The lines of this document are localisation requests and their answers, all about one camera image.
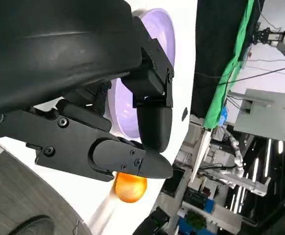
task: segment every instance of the black wheel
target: black wheel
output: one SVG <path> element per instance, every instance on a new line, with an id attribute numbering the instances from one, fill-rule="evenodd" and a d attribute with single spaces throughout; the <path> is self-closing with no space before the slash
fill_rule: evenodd
<path id="1" fill-rule="evenodd" d="M 54 235 L 54 223 L 49 217 L 39 215 L 22 223 L 9 235 Z"/>

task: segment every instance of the orange ball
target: orange ball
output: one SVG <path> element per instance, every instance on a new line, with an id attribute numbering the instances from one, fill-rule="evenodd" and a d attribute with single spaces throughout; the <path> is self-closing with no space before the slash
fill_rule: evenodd
<path id="1" fill-rule="evenodd" d="M 115 193 L 123 202 L 137 202 L 144 195 L 146 189 L 146 178 L 120 172 L 118 173 L 115 183 Z"/>

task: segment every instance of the wire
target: wire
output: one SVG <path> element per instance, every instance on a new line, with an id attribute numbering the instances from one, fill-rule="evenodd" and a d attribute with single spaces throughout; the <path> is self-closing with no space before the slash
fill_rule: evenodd
<path id="1" fill-rule="evenodd" d="M 285 70 L 285 68 L 278 69 L 278 70 L 273 70 L 273 71 L 270 71 L 270 72 L 265 72 L 265 73 L 254 75 L 254 76 L 251 76 L 251 77 L 245 77 L 245 78 L 242 78 L 242 79 L 239 79 L 239 80 L 235 80 L 235 81 L 222 82 L 222 83 L 217 84 L 217 86 L 221 86 L 221 85 L 225 85 L 225 84 L 229 84 L 229 83 L 235 83 L 235 82 L 248 80 L 248 79 L 252 79 L 252 78 L 256 78 L 256 77 L 261 77 L 261 76 L 265 76 L 265 75 L 272 74 L 272 73 L 279 72 L 279 71 L 283 71 L 283 70 Z"/>
<path id="2" fill-rule="evenodd" d="M 236 165 L 231 165 L 231 166 L 211 166 L 211 167 L 206 167 L 206 168 L 199 168 L 201 170 L 209 170 L 209 169 L 222 169 L 222 170 L 227 170 L 227 169 L 233 169 L 235 168 Z"/>
<path id="3" fill-rule="evenodd" d="M 262 71 L 271 71 L 271 70 L 266 70 L 266 69 L 262 69 L 262 68 L 250 66 L 250 65 L 245 65 L 245 67 L 247 67 L 247 68 L 252 68 L 252 69 L 257 69 L 257 70 L 262 70 Z"/>
<path id="4" fill-rule="evenodd" d="M 228 99 L 230 99 L 234 104 L 236 104 L 239 108 L 241 108 L 241 106 L 237 104 L 236 101 L 234 101 L 230 96 L 228 97 Z"/>
<path id="5" fill-rule="evenodd" d="M 225 74 L 225 75 L 222 75 L 222 76 L 210 76 L 210 75 L 207 75 L 205 73 L 201 73 L 201 72 L 195 72 L 195 74 L 198 74 L 198 75 L 201 75 L 201 76 L 204 76 L 204 77 L 211 77 L 211 78 L 222 78 L 222 77 L 226 77 L 228 75 L 231 75 L 233 71 L 229 72 L 228 74 Z"/>
<path id="6" fill-rule="evenodd" d="M 206 168 L 206 167 L 210 167 L 210 166 L 214 166 L 214 165 L 218 165 L 218 164 L 220 164 L 221 166 L 223 166 L 222 163 L 214 163 L 214 164 L 210 164 L 210 165 L 203 166 L 203 167 L 201 167 L 201 168 Z"/>
<path id="7" fill-rule="evenodd" d="M 278 30 L 278 31 L 281 31 L 281 27 L 280 28 L 277 28 L 277 27 L 275 27 L 272 23 L 270 23 L 267 19 L 266 19 L 266 17 L 264 17 L 264 15 L 262 14 L 262 12 L 261 12 L 261 8 L 260 8 L 260 0 L 258 0 L 258 8 L 259 8 L 259 13 L 260 13 L 260 15 L 264 18 L 264 20 L 269 24 L 269 25 L 271 25 L 273 28 L 275 28 L 276 30 Z"/>
<path id="8" fill-rule="evenodd" d="M 231 96 L 231 95 L 228 95 L 228 97 L 230 97 L 230 98 L 232 98 L 232 99 L 237 99 L 237 100 L 245 100 L 245 99 L 243 99 L 243 98 L 236 98 L 236 97 Z"/>
<path id="9" fill-rule="evenodd" d="M 263 60 L 263 59 L 259 59 L 259 60 L 247 60 L 247 61 L 252 61 L 252 62 L 256 62 L 256 61 L 263 61 L 263 62 L 278 62 L 278 61 L 283 61 L 283 62 L 285 62 L 285 60 Z"/>
<path id="10" fill-rule="evenodd" d="M 231 101 L 230 99 L 228 99 L 228 101 L 233 104 L 233 106 L 243 112 L 246 112 L 244 109 L 240 108 L 240 106 L 237 103 L 234 103 L 233 101 Z"/>
<path id="11" fill-rule="evenodd" d="M 199 169 L 201 169 L 201 170 L 207 170 L 207 169 L 233 169 L 235 167 L 236 167 L 236 165 L 226 166 L 226 165 L 223 165 L 222 163 L 214 163 L 214 164 L 211 164 L 211 165 L 206 165 L 204 167 L 200 167 Z"/>

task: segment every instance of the green plant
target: green plant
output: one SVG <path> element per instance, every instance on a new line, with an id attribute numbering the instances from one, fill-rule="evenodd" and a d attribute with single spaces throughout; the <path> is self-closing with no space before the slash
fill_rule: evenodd
<path id="1" fill-rule="evenodd" d="M 185 219 L 188 224 L 197 230 L 202 230 L 207 226 L 205 217 L 193 211 L 188 211 Z"/>

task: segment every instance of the green cloth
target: green cloth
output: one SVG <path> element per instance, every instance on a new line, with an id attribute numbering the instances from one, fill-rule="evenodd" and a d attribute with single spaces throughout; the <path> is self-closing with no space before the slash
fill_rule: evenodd
<path id="1" fill-rule="evenodd" d="M 221 79 L 219 80 L 219 84 L 226 83 L 228 81 L 235 81 L 239 71 L 241 69 L 242 63 L 238 61 L 245 36 L 246 36 L 246 29 L 250 19 L 250 15 L 253 9 L 254 0 L 249 0 L 248 4 L 245 9 L 245 13 L 243 18 L 240 22 L 238 35 L 236 38 L 236 44 L 234 48 L 234 57 L 231 61 L 227 64 Z M 214 93 L 213 100 L 207 112 L 206 118 L 203 123 L 203 127 L 206 129 L 213 129 L 217 126 L 217 123 L 220 119 L 222 106 L 224 104 L 224 100 L 226 97 L 227 92 L 232 87 L 234 83 L 218 85 L 216 91 Z"/>

